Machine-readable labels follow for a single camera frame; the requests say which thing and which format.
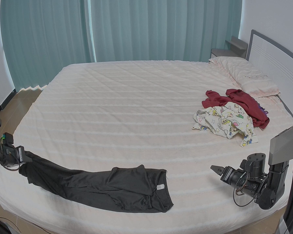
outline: pillow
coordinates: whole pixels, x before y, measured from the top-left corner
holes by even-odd
[[[241,57],[215,57],[209,61],[226,71],[241,89],[253,98],[279,93],[278,86],[268,76]]]

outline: striped bed sheet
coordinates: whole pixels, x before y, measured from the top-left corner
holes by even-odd
[[[273,208],[262,210],[254,203],[239,208],[233,189],[210,166],[238,168],[249,154],[268,155],[270,139],[292,126],[293,119],[276,96],[269,96],[257,99],[270,117],[265,130],[255,128],[258,143],[240,147],[242,136],[229,140],[192,130],[205,92],[225,95],[229,88],[238,87],[205,62],[119,61],[63,68],[17,127],[15,146],[69,169],[97,172],[140,164],[166,169],[174,206],[167,213],[91,208],[28,184],[26,177],[1,166],[0,204],[60,234],[226,233],[272,214],[286,205],[289,174]],[[238,198],[240,204],[249,200]]]

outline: black trousers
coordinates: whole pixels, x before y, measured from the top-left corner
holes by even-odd
[[[170,199],[166,170],[114,167],[106,172],[70,170],[31,152],[32,162],[23,164],[19,173],[28,183],[91,207],[130,213],[167,212]]]

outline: teal curtain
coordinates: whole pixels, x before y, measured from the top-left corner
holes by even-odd
[[[91,0],[97,61],[207,61],[238,37],[242,0]]]
[[[242,0],[1,0],[16,90],[44,86],[72,63],[207,61],[238,37]]]
[[[91,62],[84,0],[1,0],[0,23],[17,91],[48,84],[69,64]]]

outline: tiled floor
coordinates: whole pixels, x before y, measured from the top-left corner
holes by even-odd
[[[20,123],[21,119],[27,113],[31,104],[37,99],[41,90],[25,90],[17,93],[14,98],[9,102],[9,104],[5,107],[3,111],[0,112],[0,119],[2,122],[2,126],[0,128],[0,132],[8,132],[13,134],[16,127]],[[257,222],[248,224],[242,228],[239,228],[235,231],[226,233],[226,234],[272,234],[274,233],[277,224],[281,215],[284,213],[285,209],[281,209],[280,211],[274,213],[273,215],[259,220]],[[47,232],[39,229],[33,224],[21,219],[18,216],[2,209],[0,206],[0,217],[7,218],[19,228],[22,234],[46,234]]]

